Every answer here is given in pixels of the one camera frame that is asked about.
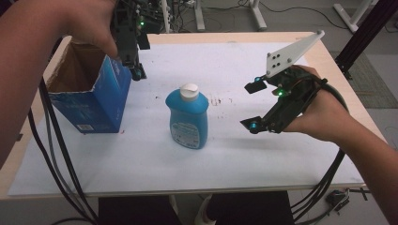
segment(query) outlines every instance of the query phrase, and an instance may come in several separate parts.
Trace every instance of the blue bottle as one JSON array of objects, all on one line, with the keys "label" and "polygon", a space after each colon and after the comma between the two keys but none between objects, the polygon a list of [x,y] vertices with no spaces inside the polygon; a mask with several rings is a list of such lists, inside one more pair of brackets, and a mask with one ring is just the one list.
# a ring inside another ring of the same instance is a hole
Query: blue bottle
[{"label": "blue bottle", "polygon": [[187,83],[170,93],[170,132],[173,139],[188,148],[200,149],[207,141],[207,98],[194,83]]}]

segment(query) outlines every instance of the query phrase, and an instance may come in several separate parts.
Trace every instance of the gray floor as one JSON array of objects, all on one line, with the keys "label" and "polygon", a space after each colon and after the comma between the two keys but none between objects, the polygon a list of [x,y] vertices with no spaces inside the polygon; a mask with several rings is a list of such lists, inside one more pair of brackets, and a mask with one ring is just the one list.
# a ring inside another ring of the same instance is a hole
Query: gray floor
[{"label": "gray floor", "polygon": [[[291,7],[313,8],[323,12],[331,21],[344,26],[343,21],[332,8],[337,1],[331,0],[262,0],[269,8],[283,10]],[[355,11],[361,0],[341,1],[348,12]],[[229,8],[237,5],[237,1],[228,0],[203,0],[205,24],[207,32],[256,32],[255,21],[247,8],[240,7],[230,10],[215,10],[209,8]],[[268,25],[268,31],[316,31],[323,29],[326,35],[323,42],[330,51],[340,51],[352,34],[346,29],[337,28],[331,25],[322,15],[306,9],[292,9],[286,12],[270,12],[260,5],[261,12]],[[184,29],[182,32],[196,32],[196,25],[192,9],[182,10],[184,18]],[[394,15],[388,22],[387,27],[391,31],[397,30],[393,25],[398,21]],[[388,33],[386,29],[380,31],[378,36],[365,50],[366,55],[373,67],[382,77],[386,85],[396,98],[398,98],[398,33]],[[397,149],[398,145],[398,110],[369,109],[369,114],[375,120],[377,126],[389,142]],[[291,203],[300,200],[309,190],[289,191]],[[202,198],[196,194],[176,195],[179,208],[179,216],[184,225],[192,225],[193,219],[201,204]],[[340,211],[330,213],[318,224],[388,224],[370,194],[366,195],[367,200],[359,193],[350,194],[350,203]],[[97,200],[90,199],[94,208],[97,207]],[[325,212],[327,205],[320,201],[314,209],[307,214],[302,221],[314,218]],[[20,200],[0,202],[0,224],[51,224],[62,218],[77,216],[68,203],[63,199],[47,200]],[[86,224],[82,222],[70,222],[68,224]]]}]

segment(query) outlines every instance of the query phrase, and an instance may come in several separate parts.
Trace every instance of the bottle label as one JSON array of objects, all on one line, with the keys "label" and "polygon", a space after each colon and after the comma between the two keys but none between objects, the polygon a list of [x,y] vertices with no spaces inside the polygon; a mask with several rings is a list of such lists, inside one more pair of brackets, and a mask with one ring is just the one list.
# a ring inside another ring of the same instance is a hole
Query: bottle label
[{"label": "bottle label", "polygon": [[183,146],[199,147],[199,130],[195,125],[174,123],[172,124],[172,136],[177,143]]}]

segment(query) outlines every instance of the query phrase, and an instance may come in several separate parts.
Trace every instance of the blue box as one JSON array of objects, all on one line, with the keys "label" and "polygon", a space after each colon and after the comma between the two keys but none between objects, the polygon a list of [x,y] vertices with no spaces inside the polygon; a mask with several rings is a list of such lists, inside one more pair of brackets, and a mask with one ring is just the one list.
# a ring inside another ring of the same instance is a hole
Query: blue box
[{"label": "blue box", "polygon": [[117,133],[131,73],[97,47],[71,42],[47,81],[52,104],[82,133]]}]

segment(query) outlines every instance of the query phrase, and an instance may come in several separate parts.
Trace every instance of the white tabletop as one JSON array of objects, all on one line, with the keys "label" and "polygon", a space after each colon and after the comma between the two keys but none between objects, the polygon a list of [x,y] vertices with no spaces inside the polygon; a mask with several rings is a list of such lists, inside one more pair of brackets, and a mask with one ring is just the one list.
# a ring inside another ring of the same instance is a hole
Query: white tabletop
[{"label": "white tabletop", "polygon": [[[317,184],[337,154],[335,144],[298,133],[253,135],[239,123],[263,116],[276,103],[270,93],[273,87],[249,95],[244,85],[265,73],[267,53],[287,44],[152,44],[151,50],[139,51],[148,79],[131,83],[118,134],[84,135],[58,114],[84,192],[114,196],[311,188]],[[298,63],[307,65],[305,58]],[[208,139],[201,150],[180,146],[170,135],[170,112],[164,100],[184,83],[198,84],[210,103]],[[44,121],[38,130],[46,143]],[[64,172],[60,153],[57,155]],[[346,157],[332,185],[362,184]],[[58,193],[42,154],[31,141],[8,195]]]}]

